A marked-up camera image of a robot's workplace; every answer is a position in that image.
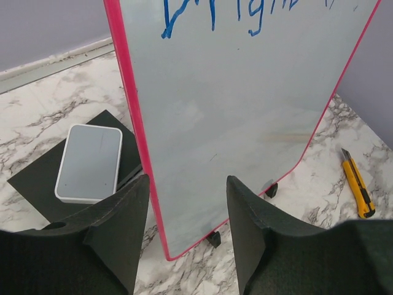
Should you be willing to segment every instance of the whiteboard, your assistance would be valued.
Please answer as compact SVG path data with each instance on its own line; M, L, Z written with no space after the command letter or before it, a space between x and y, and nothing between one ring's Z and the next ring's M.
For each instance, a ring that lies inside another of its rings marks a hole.
M106 0L168 260L296 166L378 2Z

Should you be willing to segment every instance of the handwritten text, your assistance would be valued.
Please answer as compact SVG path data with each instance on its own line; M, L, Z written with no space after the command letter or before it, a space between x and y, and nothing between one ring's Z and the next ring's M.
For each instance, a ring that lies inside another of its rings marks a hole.
M165 17L165 29L164 32L161 34L161 37L163 39L168 38L171 39L172 32L174 25L176 23L176 20L179 18L180 15L182 15L187 8L187 5L191 0L183 0L183 3L181 4L180 8L178 8L173 15L170 17L170 11L169 11L169 0L163 0L164 1L164 17ZM199 5L200 0L194 0L195 5ZM210 17L211 17L211 30L214 31L216 28L216 0L205 0L209 1L210 4ZM267 4L268 0L236 0L237 5L238 5L238 21L240 22L241 20L241 3L242 1L248 1L248 14L250 17L257 16L259 18L259 24L256 29L249 29L248 33L250 34L251 37L254 37L258 35L261 30L262 30L262 24L263 24L263 13L265 11L265 4ZM282 9L288 7L288 11L291 11L296 4L298 4L299 0L277 0L277 2L282 1ZM333 3L335 0L320 0L324 1L324 4L326 7L329 9L332 8ZM276 0L272 0L270 8L270 14L273 14L274 12L274 7L276 5Z

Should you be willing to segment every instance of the whiteboard stand foot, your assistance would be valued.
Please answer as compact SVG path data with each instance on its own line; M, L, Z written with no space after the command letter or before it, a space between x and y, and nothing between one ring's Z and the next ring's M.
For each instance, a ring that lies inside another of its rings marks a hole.
M267 195L269 198L274 198L275 195L277 194L278 190L278 183L274 183L266 192L265 195Z
M208 237L206 239L215 248L217 248L219 245L221 245L220 232L212 232L211 234L208 235Z

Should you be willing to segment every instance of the blue marker writing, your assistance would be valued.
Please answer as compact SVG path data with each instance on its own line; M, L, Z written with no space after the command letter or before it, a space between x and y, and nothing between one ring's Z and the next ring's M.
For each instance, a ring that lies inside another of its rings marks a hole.
M273 0L273 3L271 4L270 14L273 14L275 4L276 4L276 0Z
M216 0L210 0L211 30L216 27Z
M164 0L164 15L165 15L165 25L166 28L164 29L164 32L161 35L162 39L168 38L171 39L172 36L172 30L174 23L176 19L182 14L187 7L187 4L190 2L190 0L184 0L183 4L180 6L180 8L173 14L172 18L169 19L169 5L168 5L168 0Z
M240 21L240 0L238 0L238 20Z
M297 3L297 1L299 1L299 0L290 0L290 3L289 3L289 11L293 8L293 6Z
M260 5L252 10L252 3L254 3L254 0L250 0L250 3L248 4L248 13L250 15L250 17L253 17L255 14L257 14L258 12L260 12L259 15L259 29L257 31L253 31L251 29L248 30L248 33L251 35L251 37L254 37L256 35L258 35L262 29L262 17L263 17L263 7L265 5L265 0L261 0L260 1Z

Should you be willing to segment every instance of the marble countertop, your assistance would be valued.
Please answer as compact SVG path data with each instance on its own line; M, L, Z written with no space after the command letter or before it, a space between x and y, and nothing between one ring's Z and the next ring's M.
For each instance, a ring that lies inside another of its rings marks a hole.
M0 96L0 228L40 229L48 221L7 183L29 163L84 123L108 109L132 130L114 53L88 61ZM341 167L350 151L376 205L373 218L393 218L393 152L335 97L304 158L269 199L308 223L329 228L357 218ZM151 208L147 217L135 294L238 294L230 226L222 244L203 241L180 259L165 260Z

